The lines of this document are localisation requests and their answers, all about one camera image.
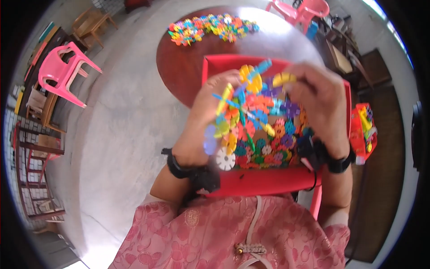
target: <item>blue container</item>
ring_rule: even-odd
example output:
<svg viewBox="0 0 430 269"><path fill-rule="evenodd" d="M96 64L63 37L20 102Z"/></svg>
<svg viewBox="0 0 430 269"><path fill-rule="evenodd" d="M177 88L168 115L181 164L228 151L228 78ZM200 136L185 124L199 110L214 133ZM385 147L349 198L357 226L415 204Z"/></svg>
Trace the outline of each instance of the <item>blue container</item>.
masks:
<svg viewBox="0 0 430 269"><path fill-rule="evenodd" d="M318 31L318 24L312 21L312 24L310 24L309 28L307 29L306 37L312 40L315 37L317 31Z"/></svg>

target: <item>pink floral dress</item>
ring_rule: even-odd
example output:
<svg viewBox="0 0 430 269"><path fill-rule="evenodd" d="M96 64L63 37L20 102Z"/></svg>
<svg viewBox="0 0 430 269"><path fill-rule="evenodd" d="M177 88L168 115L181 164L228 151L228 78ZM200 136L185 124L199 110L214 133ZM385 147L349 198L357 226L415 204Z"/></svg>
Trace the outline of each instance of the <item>pink floral dress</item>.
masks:
<svg viewBox="0 0 430 269"><path fill-rule="evenodd" d="M291 195L200 198L177 211L147 195L109 268L345 267L347 217L322 229Z"/></svg>

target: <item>round wooden table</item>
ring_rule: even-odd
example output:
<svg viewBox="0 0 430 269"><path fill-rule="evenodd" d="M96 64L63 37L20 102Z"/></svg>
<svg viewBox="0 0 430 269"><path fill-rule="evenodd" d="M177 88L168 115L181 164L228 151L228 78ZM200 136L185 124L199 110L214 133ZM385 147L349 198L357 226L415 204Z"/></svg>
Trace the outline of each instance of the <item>round wooden table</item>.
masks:
<svg viewBox="0 0 430 269"><path fill-rule="evenodd" d="M205 34L202 41L191 46L177 46L166 31L157 48L157 68L169 91L184 105L191 107L202 85L204 55L242 54L289 62L308 61L324 65L314 45L284 19L262 9L252 7L215 6L197 10L178 21L208 14L239 16L256 21L260 31L237 38L234 43L224 42L213 33Z"/></svg>

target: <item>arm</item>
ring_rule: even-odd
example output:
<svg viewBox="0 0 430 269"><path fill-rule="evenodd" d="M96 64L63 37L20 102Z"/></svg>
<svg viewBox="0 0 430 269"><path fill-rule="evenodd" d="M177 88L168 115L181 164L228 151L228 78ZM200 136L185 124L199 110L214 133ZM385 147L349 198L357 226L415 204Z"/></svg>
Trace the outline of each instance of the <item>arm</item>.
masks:
<svg viewBox="0 0 430 269"><path fill-rule="evenodd" d="M197 167L207 164L209 156L203 149L204 132L208 124L215 120L218 106L218 100L212 93L221 95L227 83L231 83L233 87L240 85L238 70L229 70L209 78L197 94L184 131L172 148L172 154L179 165ZM179 205L189 190L189 179L175 178L166 165L155 179L150 194Z"/></svg>
<svg viewBox="0 0 430 269"><path fill-rule="evenodd" d="M346 95L342 79L309 64L289 67L286 72L297 76L297 82L285 86L293 102L306 109L309 125L325 144L334 159L346 158L350 144L346 126ZM322 227L342 219L347 222L352 198L351 166L333 174L327 166L322 171L322 198L318 222Z"/></svg>

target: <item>red tray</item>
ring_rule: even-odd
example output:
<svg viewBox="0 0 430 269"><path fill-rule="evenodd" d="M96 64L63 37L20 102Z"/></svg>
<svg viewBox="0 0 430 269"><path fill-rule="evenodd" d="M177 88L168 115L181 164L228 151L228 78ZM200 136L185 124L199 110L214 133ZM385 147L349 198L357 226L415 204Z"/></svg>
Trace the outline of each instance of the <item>red tray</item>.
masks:
<svg viewBox="0 0 430 269"><path fill-rule="evenodd" d="M240 69L242 65L258 65L266 60L262 57L243 56L236 54L206 55L203 59L202 84L208 77L222 73L230 69ZM291 63L271 59L272 66L264 73L264 76L273 76ZM351 119L351 91L349 82L344 80L345 93L347 96L347 133L350 134ZM231 195L270 195L285 192L295 192L311 188L315 182L314 174L306 167L273 168L264 170L233 169L221 171L221 188L208 194L214 196ZM321 185L321 171L317 171L317 186Z"/></svg>

